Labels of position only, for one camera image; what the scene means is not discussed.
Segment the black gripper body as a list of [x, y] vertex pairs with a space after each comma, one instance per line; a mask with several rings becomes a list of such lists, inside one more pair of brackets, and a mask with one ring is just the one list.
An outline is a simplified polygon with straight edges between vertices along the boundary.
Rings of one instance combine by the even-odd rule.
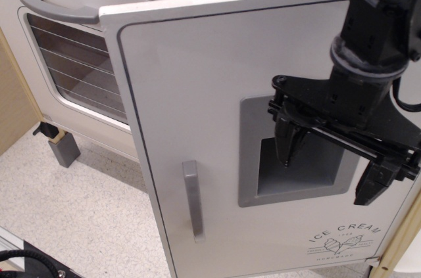
[[369, 161], [399, 166], [396, 180], [420, 173], [420, 126], [399, 112], [399, 80], [366, 78], [338, 67], [326, 80], [275, 76], [268, 111]]

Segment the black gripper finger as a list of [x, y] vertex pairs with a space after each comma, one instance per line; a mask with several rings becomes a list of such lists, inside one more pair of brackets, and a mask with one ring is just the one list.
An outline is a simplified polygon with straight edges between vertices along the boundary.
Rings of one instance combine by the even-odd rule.
[[301, 148], [309, 130], [285, 116], [278, 116], [274, 132], [277, 158], [285, 167], [288, 167], [295, 153]]
[[383, 194], [395, 180], [399, 166], [388, 160], [369, 161], [355, 189], [354, 205], [368, 206]]

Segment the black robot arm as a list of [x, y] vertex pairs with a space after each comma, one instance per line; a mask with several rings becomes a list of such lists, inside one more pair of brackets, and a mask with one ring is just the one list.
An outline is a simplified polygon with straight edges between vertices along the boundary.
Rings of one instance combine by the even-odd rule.
[[311, 132], [369, 159], [355, 190], [367, 206], [420, 171], [420, 128], [404, 116], [420, 105], [399, 98], [404, 71], [420, 60], [420, 0], [349, 0], [330, 56], [326, 80], [273, 78], [277, 157], [288, 166]]

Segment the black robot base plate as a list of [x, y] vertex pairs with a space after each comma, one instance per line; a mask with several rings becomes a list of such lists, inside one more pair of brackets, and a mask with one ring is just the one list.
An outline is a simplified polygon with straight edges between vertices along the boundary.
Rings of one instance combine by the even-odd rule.
[[1, 277], [82, 277], [34, 245], [1, 228]]

